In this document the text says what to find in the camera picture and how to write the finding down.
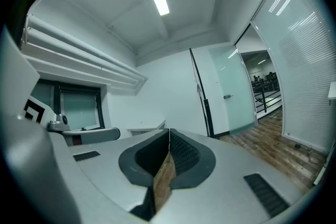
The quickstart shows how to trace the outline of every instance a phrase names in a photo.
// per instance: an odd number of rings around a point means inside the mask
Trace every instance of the window frame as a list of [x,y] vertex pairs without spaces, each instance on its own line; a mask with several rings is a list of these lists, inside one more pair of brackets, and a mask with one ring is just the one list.
[[37,83],[47,84],[54,86],[54,112],[56,114],[61,114],[61,93],[70,92],[70,93],[82,93],[82,94],[95,94],[96,95],[96,104],[97,112],[100,126],[90,130],[99,130],[105,129],[103,113],[101,108],[101,92],[100,88],[64,83],[60,81],[52,81],[46,79],[39,79]]

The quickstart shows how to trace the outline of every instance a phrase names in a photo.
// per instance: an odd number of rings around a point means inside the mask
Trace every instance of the railing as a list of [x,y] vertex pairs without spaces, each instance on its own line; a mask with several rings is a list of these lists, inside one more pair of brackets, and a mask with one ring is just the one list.
[[[281,102],[281,100],[282,100],[280,98],[280,100],[278,100],[276,102],[272,102],[274,99],[281,97],[278,80],[273,79],[273,80],[267,80],[267,81],[256,83],[255,86],[253,87],[253,93],[259,93],[257,95],[254,95],[255,102],[261,103],[260,105],[256,106],[257,113],[261,111],[261,110],[258,111],[258,108],[261,107],[261,106],[264,107],[264,112],[267,113],[268,108],[270,108],[271,106],[275,105],[278,102]],[[270,100],[266,101],[266,98],[269,98],[272,95],[273,95],[273,97]]]

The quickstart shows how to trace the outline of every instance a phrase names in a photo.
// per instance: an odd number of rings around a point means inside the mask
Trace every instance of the window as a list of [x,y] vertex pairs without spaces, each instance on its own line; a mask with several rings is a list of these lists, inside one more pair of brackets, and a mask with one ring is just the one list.
[[32,97],[64,114],[72,131],[103,129],[100,88],[40,79]]

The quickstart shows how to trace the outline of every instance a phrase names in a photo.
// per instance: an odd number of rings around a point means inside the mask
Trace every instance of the frosted glass panel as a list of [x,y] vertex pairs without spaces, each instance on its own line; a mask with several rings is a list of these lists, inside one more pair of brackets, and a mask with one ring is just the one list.
[[61,93],[61,112],[68,118],[71,130],[89,130],[99,127],[96,95]]
[[256,124],[255,104],[251,84],[245,66],[242,65],[236,47],[209,49],[215,65],[228,114],[230,134],[239,133]]
[[253,19],[282,85],[285,136],[328,151],[336,129],[336,55],[320,0],[265,0]]
[[38,83],[31,96],[54,110],[54,86]]

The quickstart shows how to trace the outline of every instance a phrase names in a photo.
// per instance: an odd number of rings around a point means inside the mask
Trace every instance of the glass door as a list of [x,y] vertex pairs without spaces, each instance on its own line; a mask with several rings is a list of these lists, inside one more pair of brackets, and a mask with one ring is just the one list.
[[209,49],[209,53],[223,91],[230,135],[254,126],[256,124],[254,96],[238,49],[235,46],[218,47]]

